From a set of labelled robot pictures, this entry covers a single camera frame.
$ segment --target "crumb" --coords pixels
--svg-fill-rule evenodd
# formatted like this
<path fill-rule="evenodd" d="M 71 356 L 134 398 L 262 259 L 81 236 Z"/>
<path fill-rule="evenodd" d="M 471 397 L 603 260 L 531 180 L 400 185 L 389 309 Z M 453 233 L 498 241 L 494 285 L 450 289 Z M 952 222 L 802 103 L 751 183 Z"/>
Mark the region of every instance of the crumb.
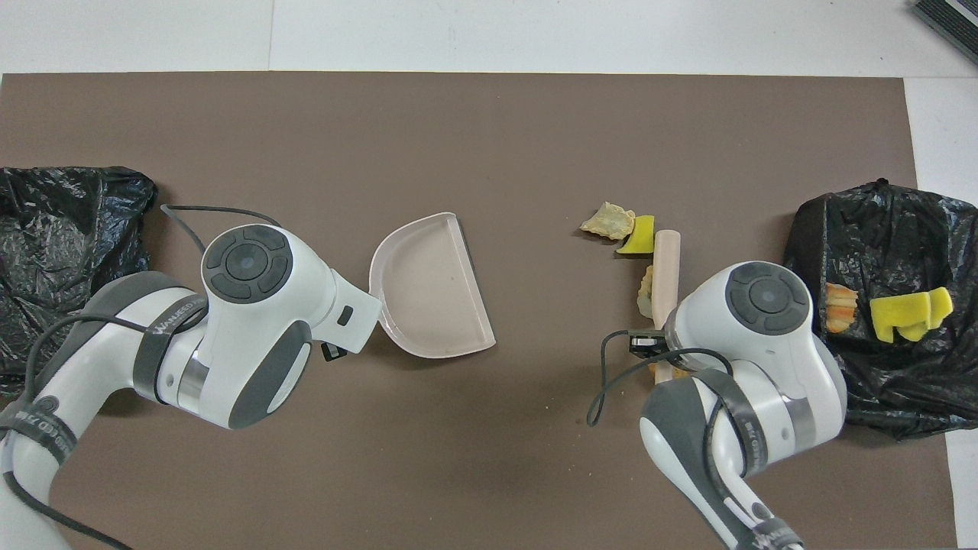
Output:
<path fill-rule="evenodd" d="M 825 284 L 825 328 L 832 334 L 845 332 L 856 321 L 856 299 L 852 289 Z"/>
<path fill-rule="evenodd" d="M 581 224 L 581 229 L 595 235 L 620 241 L 632 234 L 635 229 L 635 213 L 631 210 L 605 202 L 595 215 Z"/>
<path fill-rule="evenodd" d="M 645 269 L 642 282 L 639 283 L 639 297 L 636 298 L 639 313 L 642 317 L 652 318 L 652 266 Z"/>

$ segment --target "yellow sponge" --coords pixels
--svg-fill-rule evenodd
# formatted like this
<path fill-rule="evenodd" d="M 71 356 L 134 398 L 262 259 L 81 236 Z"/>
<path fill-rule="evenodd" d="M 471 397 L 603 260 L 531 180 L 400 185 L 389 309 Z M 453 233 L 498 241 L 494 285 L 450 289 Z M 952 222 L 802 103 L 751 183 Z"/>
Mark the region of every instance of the yellow sponge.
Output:
<path fill-rule="evenodd" d="M 900 336 L 911 342 L 920 342 L 923 335 L 927 334 L 927 323 L 920 322 L 908 327 L 897 327 L 897 332 L 900 333 Z"/>
<path fill-rule="evenodd" d="M 936 329 L 941 326 L 941 321 L 955 310 L 955 306 L 951 303 L 951 293 L 944 287 L 934 289 L 928 294 L 930 294 L 930 319 L 927 328 Z"/>
<path fill-rule="evenodd" d="M 654 250 L 655 216 L 636 216 L 635 227 L 628 241 L 616 252 L 620 254 L 651 254 Z"/>
<path fill-rule="evenodd" d="M 930 329 L 936 329 L 954 310 L 951 294 L 941 287 L 929 293 L 913 293 L 869 301 L 869 313 L 876 337 L 893 343 L 893 329 L 911 342 L 919 342 Z"/>

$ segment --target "black cable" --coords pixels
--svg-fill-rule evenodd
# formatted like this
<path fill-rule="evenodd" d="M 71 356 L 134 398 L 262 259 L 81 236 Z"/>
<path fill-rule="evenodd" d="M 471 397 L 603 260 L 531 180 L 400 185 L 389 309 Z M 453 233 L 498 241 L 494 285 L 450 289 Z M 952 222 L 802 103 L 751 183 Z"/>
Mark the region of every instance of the black cable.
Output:
<path fill-rule="evenodd" d="M 636 364 L 636 365 L 634 365 L 634 366 L 629 367 L 628 369 L 626 369 L 624 372 L 622 372 L 621 374 L 619 374 L 618 376 L 616 376 L 614 379 L 612 379 L 611 382 L 608 382 L 607 384 L 605 384 L 604 381 L 606 380 L 606 376 L 605 376 L 606 368 L 604 366 L 604 344 L 606 344 L 608 340 L 611 340 L 611 338 L 620 335 L 622 332 L 623 331 L 617 331 L 617 332 L 611 333 L 610 335 L 608 335 L 607 337 L 605 337 L 605 340 L 604 340 L 604 342 L 602 343 L 602 346 L 601 346 L 601 384 L 602 384 L 602 386 L 601 386 L 601 390 L 599 391 L 598 395 L 595 395 L 595 398 L 591 401 L 591 406 L 588 407 L 588 414 L 585 417 L 585 421 L 587 422 L 588 426 L 591 427 L 591 428 L 593 428 L 598 423 L 598 419 L 599 419 L 599 416 L 600 416 L 600 405 L 602 403 L 604 403 L 604 396 L 612 388 L 614 388 L 615 386 L 617 386 L 618 384 L 620 384 L 623 380 L 625 380 L 629 376 L 635 374 L 636 372 L 638 372 L 639 370 L 641 370 L 643 367 L 647 367 L 648 365 L 650 365 L 652 363 L 657 363 L 659 361 L 669 361 L 669 360 L 678 358 L 680 355 L 686 355 L 686 354 L 689 354 L 689 353 L 700 353 L 700 354 L 703 354 L 703 355 L 709 355 L 711 357 L 716 358 L 721 363 L 723 363 L 724 368 L 727 369 L 727 373 L 728 374 L 730 374 L 731 376 L 734 375 L 734 367 L 731 364 L 730 360 L 728 360 L 727 357 L 724 357 L 723 355 L 721 355 L 717 351 L 714 351 L 713 349 L 707 349 L 705 347 L 684 347 L 682 349 L 673 349 L 671 351 L 666 351 L 664 353 L 659 353 L 658 355 L 653 355 L 653 356 L 651 356 L 648 359 L 644 359 L 640 363 L 638 363 L 638 364 Z M 592 418 L 592 413 L 595 411 L 596 408 L 598 408 L 598 410 L 599 410 L 598 411 L 598 414 L 595 415 L 594 418 Z"/>
<path fill-rule="evenodd" d="M 607 362 L 604 359 L 604 350 L 607 347 L 608 342 L 611 341 L 611 339 L 626 334 L 628 334 L 628 331 L 615 331 L 609 334 L 608 336 L 604 337 L 604 340 L 601 341 L 601 387 L 602 388 L 604 388 L 604 385 L 607 383 L 607 379 L 608 379 L 608 367 L 607 367 Z M 598 394 L 598 398 L 600 400 L 598 402 L 598 412 L 595 413 L 594 423 L 592 424 L 591 420 L 588 420 L 588 426 L 591 427 L 597 424 L 598 419 L 601 417 L 601 410 L 604 408 L 604 391 Z M 588 419 L 591 418 L 591 409 L 588 409 L 587 418 Z"/>
<path fill-rule="evenodd" d="M 720 471 L 717 470 L 716 461 L 713 460 L 713 454 L 710 452 L 710 449 L 713 447 L 713 429 L 717 424 L 717 417 L 720 416 L 720 410 L 723 408 L 724 403 L 720 399 L 720 396 L 717 395 L 717 402 L 713 404 L 713 411 L 710 413 L 710 419 L 706 423 L 706 432 L 703 433 L 703 456 L 706 457 L 706 472 L 710 476 L 710 481 L 713 482 L 713 486 L 720 493 L 721 499 L 726 500 L 728 497 L 733 497 L 733 494 L 723 478 L 720 477 Z"/>
<path fill-rule="evenodd" d="M 207 311 L 209 309 L 210 309 L 210 303 L 205 301 L 203 303 L 203 308 L 197 313 L 195 313 L 194 315 L 192 315 L 189 319 L 184 320 L 183 323 L 180 323 L 180 326 L 178 326 L 176 330 L 173 331 L 173 334 L 178 335 L 180 333 L 185 333 L 193 329 L 197 325 L 199 325 L 200 321 L 202 321 L 203 318 L 207 316 Z"/>
<path fill-rule="evenodd" d="M 184 220 L 180 219 L 180 216 L 174 213 L 173 210 L 199 210 L 199 211 L 206 211 L 206 212 L 230 212 L 233 214 L 244 214 L 244 215 L 261 218 L 276 227 L 282 227 L 282 224 L 276 221 L 271 216 L 267 216 L 263 213 L 255 212 L 252 210 L 245 210 L 242 208 L 231 208 L 228 206 L 160 205 L 159 209 L 164 214 L 166 214 L 166 217 L 172 219 L 174 223 L 180 226 L 180 229 L 183 229 L 184 232 L 187 233 L 187 235 L 190 235 L 190 238 L 194 240 L 194 244 L 197 245 L 198 249 L 200 249 L 200 253 L 204 253 L 204 251 L 207 250 L 207 247 L 204 245 L 203 241 L 200 240 L 200 237 L 198 237 L 197 233 L 193 229 L 191 229 L 190 226 L 187 225 L 186 222 L 184 222 Z"/>
<path fill-rule="evenodd" d="M 37 337 L 34 341 L 34 345 L 30 347 L 30 353 L 27 355 L 27 364 L 24 366 L 23 373 L 23 395 L 27 398 L 28 402 L 33 401 L 36 397 L 36 390 L 34 388 L 34 370 L 37 364 L 37 356 L 41 351 L 41 347 L 45 342 L 51 339 L 58 331 L 67 325 L 78 323 L 81 321 L 99 321 L 103 323 L 113 323 L 115 325 L 123 326 L 127 329 L 132 329 L 137 332 L 146 332 L 147 327 L 133 323 L 131 321 L 126 321 L 125 319 L 120 319 L 114 315 L 106 315 L 102 313 L 79 313 L 77 315 L 71 315 L 65 317 L 64 319 L 59 319 L 55 321 L 46 331 L 41 333 L 41 336 Z"/>
<path fill-rule="evenodd" d="M 29 403 L 34 400 L 34 397 L 36 397 L 37 390 L 35 388 L 36 383 L 34 380 L 36 375 L 34 371 L 37 364 L 37 357 L 40 353 L 41 347 L 64 326 L 71 325 L 74 323 L 86 322 L 86 321 L 112 323 L 114 325 L 119 325 L 127 329 L 132 329 L 137 332 L 146 332 L 147 330 L 147 327 L 144 327 L 143 325 L 133 323 L 125 319 L 120 319 L 118 317 L 115 317 L 114 315 L 106 315 L 102 313 L 79 313 L 77 315 L 71 315 L 64 319 L 60 319 L 56 321 L 50 327 L 48 327 L 48 329 L 45 330 L 41 334 L 41 336 L 37 338 L 37 340 L 34 342 L 34 345 L 32 345 L 30 348 L 30 353 L 27 356 L 27 363 L 24 367 L 23 393 L 21 394 L 21 397 L 18 399 L 18 401 L 22 400 L 25 403 Z M 3 430 L 4 436 L 6 436 L 6 432 L 7 432 L 6 429 Z M 54 508 L 51 508 L 50 506 L 37 500 L 36 498 L 34 498 L 33 495 L 27 492 L 26 489 L 23 488 L 23 486 L 21 486 L 21 484 L 17 481 L 17 477 L 14 475 L 13 472 L 5 472 L 4 481 L 7 483 L 7 486 L 14 493 L 14 495 L 17 496 L 19 500 L 31 510 L 39 514 L 42 514 L 44 516 L 47 516 L 48 518 L 54 520 L 55 522 L 58 522 L 59 524 L 67 528 L 88 535 L 100 542 L 104 542 L 109 546 L 111 546 L 112 548 L 131 550 L 129 546 L 126 546 L 122 542 L 119 542 L 118 540 L 108 536 L 107 534 L 104 534 L 103 532 L 98 531 L 97 529 L 94 529 L 92 527 L 88 527 L 82 522 L 73 520 L 72 518 L 69 518 L 68 516 L 62 514 L 61 512 L 58 512 Z"/>
<path fill-rule="evenodd" d="M 69 518 L 68 516 L 48 506 L 47 504 L 44 504 L 40 500 L 37 500 L 36 498 L 34 498 L 34 495 L 30 494 L 29 492 L 26 491 L 26 489 L 23 488 L 23 486 L 17 481 L 17 478 L 14 476 L 13 472 L 4 472 L 3 479 L 7 483 L 7 486 L 10 488 L 10 490 L 14 493 L 14 495 L 17 496 L 17 498 L 19 498 L 19 500 L 23 504 L 25 504 L 28 508 L 37 512 L 38 514 L 47 516 L 48 518 L 51 518 L 55 522 L 58 522 L 59 524 L 71 530 L 78 531 L 81 534 L 88 535 L 98 540 L 99 542 L 107 544 L 112 548 L 116 548 L 118 550 L 132 550 L 131 546 L 128 546 L 125 543 L 115 538 L 112 538 L 99 530 L 93 529 L 81 522 L 73 520 L 72 518 Z"/>

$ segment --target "white floor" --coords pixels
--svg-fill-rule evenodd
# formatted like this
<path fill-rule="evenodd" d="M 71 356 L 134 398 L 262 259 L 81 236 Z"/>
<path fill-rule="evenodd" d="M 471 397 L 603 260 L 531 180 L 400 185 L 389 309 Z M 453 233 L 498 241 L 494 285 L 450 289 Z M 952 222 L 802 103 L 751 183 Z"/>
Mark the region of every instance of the white floor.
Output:
<path fill-rule="evenodd" d="M 0 74 L 439 70 L 899 76 L 922 189 L 978 204 L 978 66 L 905 0 L 0 0 Z M 978 546 L 978 433 L 947 437 Z"/>

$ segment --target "circular button panel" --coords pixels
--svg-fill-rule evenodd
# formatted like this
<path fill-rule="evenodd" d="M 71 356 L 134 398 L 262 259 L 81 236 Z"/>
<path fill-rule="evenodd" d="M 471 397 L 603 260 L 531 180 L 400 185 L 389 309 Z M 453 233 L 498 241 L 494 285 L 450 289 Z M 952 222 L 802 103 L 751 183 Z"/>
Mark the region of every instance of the circular button panel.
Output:
<path fill-rule="evenodd" d="M 804 284 L 786 268 L 752 261 L 731 272 L 727 306 L 743 326 L 763 335 L 787 334 L 808 317 L 811 302 Z"/>
<path fill-rule="evenodd" d="M 203 257 L 205 284 L 233 303 L 266 299 L 279 291 L 291 271 L 289 241 L 265 225 L 247 225 L 225 233 Z"/>

